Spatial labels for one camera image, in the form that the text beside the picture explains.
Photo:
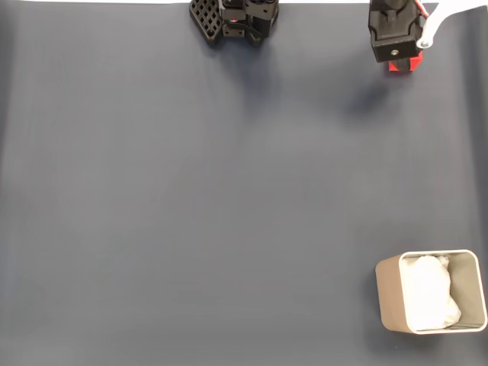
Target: square container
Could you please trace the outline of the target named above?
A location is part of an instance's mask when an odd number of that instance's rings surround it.
[[[459,322],[446,329],[414,330],[407,321],[400,263],[404,258],[423,255],[449,257],[451,296],[461,310]],[[486,327],[486,304],[478,258],[470,250],[435,252],[406,252],[385,259],[376,266],[376,280],[380,298],[381,322],[396,332],[415,334],[479,332]]]

